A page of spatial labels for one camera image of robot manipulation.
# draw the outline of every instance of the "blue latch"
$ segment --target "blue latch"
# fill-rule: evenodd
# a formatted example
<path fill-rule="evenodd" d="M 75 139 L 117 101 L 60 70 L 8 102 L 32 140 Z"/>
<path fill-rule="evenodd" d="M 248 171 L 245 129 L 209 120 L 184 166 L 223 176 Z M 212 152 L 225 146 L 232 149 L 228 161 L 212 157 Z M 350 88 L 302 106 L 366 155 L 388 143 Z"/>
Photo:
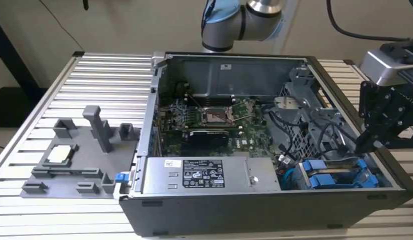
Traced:
<path fill-rule="evenodd" d="M 116 182 L 117 183 L 128 183 L 129 182 L 129 174 L 128 173 L 117 173 L 116 174 Z"/>

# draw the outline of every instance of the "black stand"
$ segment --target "black stand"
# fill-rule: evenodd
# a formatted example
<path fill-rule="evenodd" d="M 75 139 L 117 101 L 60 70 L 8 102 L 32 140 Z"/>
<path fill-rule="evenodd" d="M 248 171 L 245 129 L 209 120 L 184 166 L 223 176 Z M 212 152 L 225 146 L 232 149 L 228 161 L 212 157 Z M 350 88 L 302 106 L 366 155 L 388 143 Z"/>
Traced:
<path fill-rule="evenodd" d="M 0 26 L 0 58 L 21 87 L 0 89 L 0 127 L 17 128 L 40 101 L 41 89 Z"/>

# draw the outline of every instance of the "small gray part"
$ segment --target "small gray part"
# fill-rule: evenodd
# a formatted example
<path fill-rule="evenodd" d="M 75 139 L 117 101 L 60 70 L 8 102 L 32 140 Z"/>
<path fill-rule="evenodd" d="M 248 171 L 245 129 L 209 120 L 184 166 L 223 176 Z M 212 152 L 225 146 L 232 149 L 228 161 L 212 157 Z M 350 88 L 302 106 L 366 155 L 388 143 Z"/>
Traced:
<path fill-rule="evenodd" d="M 119 135 L 121 141 L 132 141 L 140 136 L 140 130 L 135 129 L 131 123 L 123 123 L 119 127 Z"/>
<path fill-rule="evenodd" d="M 29 194 L 44 194 L 48 186 L 41 182 L 27 181 L 23 185 L 23 190 Z"/>
<path fill-rule="evenodd" d="M 75 122 L 71 118 L 60 118 L 53 126 L 53 131 L 59 138 L 71 139 L 72 136 L 68 130 L 77 129 Z"/>
<path fill-rule="evenodd" d="M 95 182 L 81 181 L 77 183 L 76 190 L 80 194 L 99 194 L 100 189 Z"/>
<path fill-rule="evenodd" d="M 99 106 L 88 105 L 85 107 L 83 116 L 91 122 L 93 135 L 97 136 L 97 141 L 101 146 L 104 153 L 109 153 L 113 150 L 113 146 L 109 141 L 109 125 L 104 127 L 103 121 L 100 118 L 101 108 Z"/>
<path fill-rule="evenodd" d="M 48 170 L 40 170 L 36 168 L 32 170 L 32 175 L 37 179 L 51 179 L 52 178 L 52 175 L 49 174 Z"/>
<path fill-rule="evenodd" d="M 103 171 L 99 168 L 85 168 L 81 172 L 81 176 L 87 179 L 100 179 L 103 175 Z"/>
<path fill-rule="evenodd" d="M 101 187 L 108 194 L 112 194 L 115 192 L 116 182 L 115 180 L 111 180 L 108 174 L 104 174 L 103 176 Z"/>

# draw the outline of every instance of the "floor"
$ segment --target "floor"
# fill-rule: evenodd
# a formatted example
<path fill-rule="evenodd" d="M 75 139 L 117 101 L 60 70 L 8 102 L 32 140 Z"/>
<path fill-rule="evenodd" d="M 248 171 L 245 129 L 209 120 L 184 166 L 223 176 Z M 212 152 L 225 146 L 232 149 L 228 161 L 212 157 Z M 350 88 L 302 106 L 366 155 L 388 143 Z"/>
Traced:
<path fill-rule="evenodd" d="M 17 132 L 17 128 L 4 128 L 0 127 L 0 146 L 5 147 L 8 142 L 11 141 L 15 133 Z"/>

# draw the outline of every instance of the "warning label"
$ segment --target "warning label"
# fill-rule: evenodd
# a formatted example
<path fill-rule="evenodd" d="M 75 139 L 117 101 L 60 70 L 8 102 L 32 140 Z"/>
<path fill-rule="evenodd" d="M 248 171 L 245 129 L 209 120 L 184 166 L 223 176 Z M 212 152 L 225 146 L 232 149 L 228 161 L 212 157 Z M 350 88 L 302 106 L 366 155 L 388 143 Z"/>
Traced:
<path fill-rule="evenodd" d="M 183 163 L 185 188 L 224 188 L 223 160 L 184 160 Z"/>

